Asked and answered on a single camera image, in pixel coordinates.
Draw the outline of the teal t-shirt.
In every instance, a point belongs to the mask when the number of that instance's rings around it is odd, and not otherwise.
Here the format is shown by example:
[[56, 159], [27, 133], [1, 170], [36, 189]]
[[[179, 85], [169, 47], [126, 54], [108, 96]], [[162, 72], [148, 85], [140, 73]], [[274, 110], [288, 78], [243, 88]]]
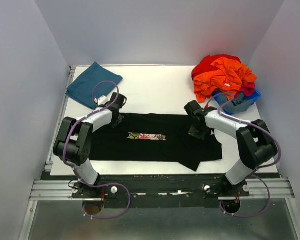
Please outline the teal t-shirt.
[[87, 70], [80, 74], [76, 80], [67, 88], [66, 95], [77, 103], [95, 110], [97, 105], [94, 99], [107, 96], [123, 80], [123, 77], [117, 75], [94, 62]]

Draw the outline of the black floral print t-shirt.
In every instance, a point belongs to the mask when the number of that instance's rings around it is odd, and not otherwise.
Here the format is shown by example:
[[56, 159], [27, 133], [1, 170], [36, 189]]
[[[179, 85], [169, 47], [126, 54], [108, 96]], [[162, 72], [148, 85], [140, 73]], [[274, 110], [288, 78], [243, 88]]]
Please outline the black floral print t-shirt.
[[189, 134], [187, 115], [124, 113], [116, 127], [93, 133], [90, 160], [178, 162], [196, 171], [202, 162], [223, 158], [222, 144], [214, 135], [198, 139]]

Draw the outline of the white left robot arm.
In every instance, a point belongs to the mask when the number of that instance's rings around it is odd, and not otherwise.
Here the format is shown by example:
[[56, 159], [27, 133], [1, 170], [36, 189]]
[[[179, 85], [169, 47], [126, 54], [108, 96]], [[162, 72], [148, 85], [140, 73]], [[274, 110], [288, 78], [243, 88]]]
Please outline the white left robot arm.
[[65, 117], [53, 145], [53, 154], [72, 169], [79, 182], [84, 184], [83, 191], [91, 198], [101, 191], [101, 176], [90, 161], [93, 133], [104, 126], [114, 128], [122, 122], [124, 117], [120, 110], [127, 97], [114, 92], [110, 99], [102, 96], [98, 102], [101, 105], [85, 116]]

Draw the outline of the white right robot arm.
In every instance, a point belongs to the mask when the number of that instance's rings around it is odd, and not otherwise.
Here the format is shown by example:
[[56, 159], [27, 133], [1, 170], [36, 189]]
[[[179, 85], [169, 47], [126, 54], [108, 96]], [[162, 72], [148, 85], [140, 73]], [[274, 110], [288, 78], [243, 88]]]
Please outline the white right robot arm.
[[279, 147], [263, 120], [241, 120], [215, 107], [202, 108], [195, 100], [187, 103], [184, 110], [192, 121], [189, 135], [206, 140], [214, 130], [218, 130], [237, 140], [239, 160], [217, 184], [226, 196], [237, 192], [239, 184], [279, 154]]

